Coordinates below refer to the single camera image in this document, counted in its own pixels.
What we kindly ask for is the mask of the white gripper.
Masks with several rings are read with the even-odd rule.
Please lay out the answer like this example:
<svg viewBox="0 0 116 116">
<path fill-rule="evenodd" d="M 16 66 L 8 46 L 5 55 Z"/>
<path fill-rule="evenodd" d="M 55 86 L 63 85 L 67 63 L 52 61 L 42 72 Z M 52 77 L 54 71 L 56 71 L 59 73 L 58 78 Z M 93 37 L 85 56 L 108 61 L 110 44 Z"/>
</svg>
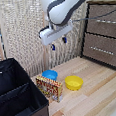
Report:
<svg viewBox="0 0 116 116">
<path fill-rule="evenodd" d="M 62 37 L 64 34 L 70 32 L 71 30 L 72 30 L 72 21 L 69 20 L 68 23 L 62 27 L 56 27 L 56 29 L 46 28 L 44 30 L 41 30 L 39 36 L 41 38 L 42 44 L 47 46 L 56 39 Z M 64 43 L 67 43 L 65 36 L 62 38 L 62 41 Z M 55 44 L 52 44 L 52 50 L 55 50 L 55 48 L 56 48 Z"/>
</svg>

